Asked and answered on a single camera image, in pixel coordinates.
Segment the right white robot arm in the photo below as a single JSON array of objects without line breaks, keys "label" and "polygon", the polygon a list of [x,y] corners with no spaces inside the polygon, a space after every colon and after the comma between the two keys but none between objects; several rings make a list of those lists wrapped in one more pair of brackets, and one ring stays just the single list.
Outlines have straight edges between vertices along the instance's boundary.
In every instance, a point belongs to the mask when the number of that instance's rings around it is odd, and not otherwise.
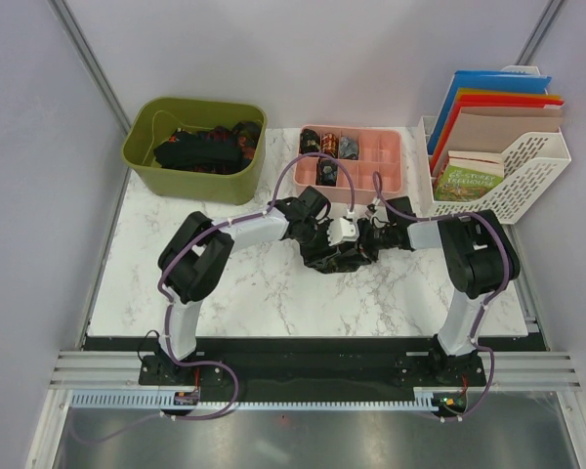
[{"label": "right white robot arm", "polygon": [[427,358],[430,377],[446,385],[477,365],[479,336],[490,303],[517,278],[521,264],[490,210],[419,218],[400,211],[408,197],[386,202],[389,220],[358,222],[357,247],[375,261],[383,249],[442,250],[454,291],[446,319]]}]

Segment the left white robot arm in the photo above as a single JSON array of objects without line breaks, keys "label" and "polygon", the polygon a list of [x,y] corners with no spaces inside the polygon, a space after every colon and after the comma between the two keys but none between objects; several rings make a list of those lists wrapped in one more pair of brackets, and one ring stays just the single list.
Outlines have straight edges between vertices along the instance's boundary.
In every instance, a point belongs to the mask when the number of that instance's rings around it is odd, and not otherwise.
[{"label": "left white robot arm", "polygon": [[299,244],[328,241],[319,235],[329,224],[330,201],[307,187],[297,197],[273,201],[265,208],[232,218],[211,219],[190,213],[158,259],[159,291],[167,298],[159,339],[166,356],[161,373],[174,384],[187,383],[194,374],[196,328],[204,299],[220,282],[231,254],[266,242],[293,239]]}]

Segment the dark green leaf-patterned tie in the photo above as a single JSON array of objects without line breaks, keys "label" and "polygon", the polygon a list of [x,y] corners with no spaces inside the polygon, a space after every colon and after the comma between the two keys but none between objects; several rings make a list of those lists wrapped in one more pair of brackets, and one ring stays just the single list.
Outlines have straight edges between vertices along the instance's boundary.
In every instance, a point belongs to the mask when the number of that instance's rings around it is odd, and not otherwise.
[{"label": "dark green leaf-patterned tie", "polygon": [[335,251],[324,256],[314,268],[322,274],[352,273],[373,262],[374,259],[357,244],[344,243],[337,245]]}]

